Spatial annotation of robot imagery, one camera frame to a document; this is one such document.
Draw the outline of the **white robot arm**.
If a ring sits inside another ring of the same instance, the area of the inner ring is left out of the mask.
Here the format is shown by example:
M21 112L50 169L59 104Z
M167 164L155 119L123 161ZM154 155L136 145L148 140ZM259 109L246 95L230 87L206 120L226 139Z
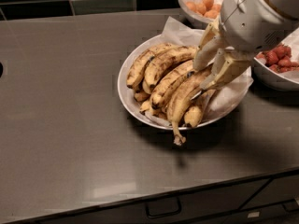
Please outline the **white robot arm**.
M193 69L211 68L200 94L239 77L262 50L274 48L298 28L299 0L223 0L219 16L201 38Z

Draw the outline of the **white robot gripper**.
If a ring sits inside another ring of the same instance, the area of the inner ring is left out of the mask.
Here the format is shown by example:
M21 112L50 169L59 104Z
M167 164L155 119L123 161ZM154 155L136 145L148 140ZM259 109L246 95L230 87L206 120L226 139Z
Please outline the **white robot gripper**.
M206 27L193 58L196 71L214 63L192 100L242 75L253 56L274 48L298 27L299 0L223 0L220 16Z

